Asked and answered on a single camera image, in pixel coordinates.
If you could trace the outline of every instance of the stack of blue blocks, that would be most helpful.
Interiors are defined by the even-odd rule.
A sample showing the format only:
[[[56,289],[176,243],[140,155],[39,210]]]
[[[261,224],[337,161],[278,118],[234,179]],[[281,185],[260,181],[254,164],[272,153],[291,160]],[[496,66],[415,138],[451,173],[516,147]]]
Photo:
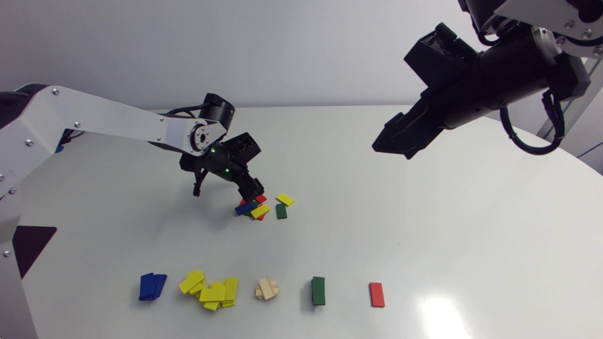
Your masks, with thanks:
[[[140,301],[150,301],[159,298],[165,280],[168,278],[165,274],[145,274],[140,276]]]

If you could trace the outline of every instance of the round table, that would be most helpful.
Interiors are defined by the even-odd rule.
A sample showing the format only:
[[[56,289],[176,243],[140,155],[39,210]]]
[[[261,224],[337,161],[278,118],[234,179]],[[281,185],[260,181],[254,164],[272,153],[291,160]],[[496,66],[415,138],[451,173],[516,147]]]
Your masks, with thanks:
[[[40,338],[600,338],[603,179],[563,150],[520,151],[487,118],[412,160],[371,149],[408,106],[238,109],[273,210],[235,217],[233,183],[201,197],[179,155],[88,133],[22,183],[21,225],[58,231],[23,279]],[[525,132],[528,143],[538,140]],[[277,220],[274,199],[295,199]],[[208,311],[177,287],[239,277]],[[140,275],[167,274],[138,301]],[[269,276],[279,295],[257,300]],[[310,280],[326,278],[326,306]],[[368,284],[383,283],[385,308]]]

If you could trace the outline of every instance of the black triangle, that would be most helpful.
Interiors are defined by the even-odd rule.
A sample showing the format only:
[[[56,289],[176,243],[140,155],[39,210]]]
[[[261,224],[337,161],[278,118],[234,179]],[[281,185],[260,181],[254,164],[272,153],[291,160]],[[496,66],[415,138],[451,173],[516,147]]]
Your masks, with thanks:
[[[13,250],[21,279],[30,270],[56,231],[56,227],[17,226],[13,235]]]

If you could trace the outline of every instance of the blue block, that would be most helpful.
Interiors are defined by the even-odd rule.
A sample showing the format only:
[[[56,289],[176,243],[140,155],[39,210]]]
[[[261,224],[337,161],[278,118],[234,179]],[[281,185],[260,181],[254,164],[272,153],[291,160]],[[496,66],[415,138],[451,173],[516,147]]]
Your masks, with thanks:
[[[163,286],[165,285],[165,280],[168,278],[165,274],[155,274],[155,291],[153,293],[153,299],[159,298],[161,295],[161,291],[163,290]]]
[[[245,212],[253,211],[256,208],[256,205],[253,203],[242,204],[235,208],[235,211],[238,215],[244,214]]]
[[[140,276],[140,296],[138,300],[152,300],[155,293],[155,278],[153,276],[152,273]]]

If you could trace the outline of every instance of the blue cable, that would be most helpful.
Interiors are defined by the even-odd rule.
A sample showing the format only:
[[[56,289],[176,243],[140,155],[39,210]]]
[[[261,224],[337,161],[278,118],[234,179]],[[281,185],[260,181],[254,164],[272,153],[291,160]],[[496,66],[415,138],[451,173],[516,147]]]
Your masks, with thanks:
[[[597,147],[599,147],[599,146],[601,146],[601,145],[603,145],[603,142],[600,142],[600,143],[596,144],[595,146],[591,147],[591,148],[590,148],[588,151],[586,151],[586,152],[584,152],[584,153],[580,154],[580,155],[579,155],[577,158],[580,158],[581,156],[585,156],[585,155],[586,155],[586,154],[588,154],[590,151],[594,150],[595,148],[597,148]]]

